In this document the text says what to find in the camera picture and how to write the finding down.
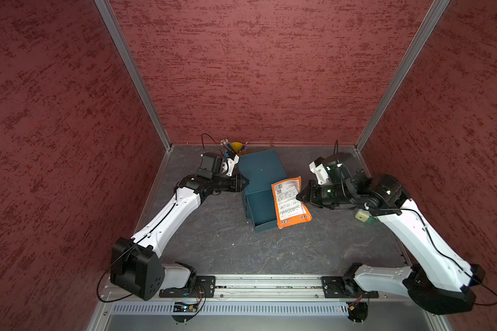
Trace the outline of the teal drawer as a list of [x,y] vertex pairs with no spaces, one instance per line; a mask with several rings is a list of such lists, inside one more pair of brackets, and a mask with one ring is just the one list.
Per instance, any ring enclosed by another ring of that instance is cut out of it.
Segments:
[[245,217],[252,223],[256,233],[277,229],[276,208],[272,189],[242,192]]

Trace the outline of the teal drawer cabinet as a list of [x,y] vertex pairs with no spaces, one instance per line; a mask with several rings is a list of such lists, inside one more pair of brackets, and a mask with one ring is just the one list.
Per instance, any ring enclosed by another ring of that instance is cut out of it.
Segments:
[[274,183],[287,178],[287,174],[275,150],[265,150],[240,157],[240,173],[249,180],[250,191],[270,188]]

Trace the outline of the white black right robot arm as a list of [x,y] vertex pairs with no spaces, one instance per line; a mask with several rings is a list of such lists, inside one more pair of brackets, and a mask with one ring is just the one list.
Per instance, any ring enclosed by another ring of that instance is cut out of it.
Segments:
[[391,293],[437,315],[466,313],[475,306],[472,287],[483,283],[485,271],[450,248],[395,177],[357,176],[323,185],[310,180],[297,199],[318,208],[364,211],[388,227],[415,258],[414,265],[401,268],[354,263],[340,279],[348,297]]

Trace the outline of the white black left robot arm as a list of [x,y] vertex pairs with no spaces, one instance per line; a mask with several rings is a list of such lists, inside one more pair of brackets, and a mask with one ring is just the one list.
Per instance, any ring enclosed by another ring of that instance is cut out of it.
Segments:
[[131,238],[116,241],[111,252],[110,282],[145,301],[161,290],[191,287],[192,269],[183,263],[163,264],[164,248],[207,197],[221,192],[238,193],[248,184],[249,180],[241,174],[183,178],[153,220]]

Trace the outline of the orange seed bag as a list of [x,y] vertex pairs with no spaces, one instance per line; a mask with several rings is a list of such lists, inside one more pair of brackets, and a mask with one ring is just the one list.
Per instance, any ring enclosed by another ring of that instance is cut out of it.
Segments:
[[312,220],[306,206],[296,199],[300,193],[302,179],[284,179],[271,186],[279,229],[295,226]]

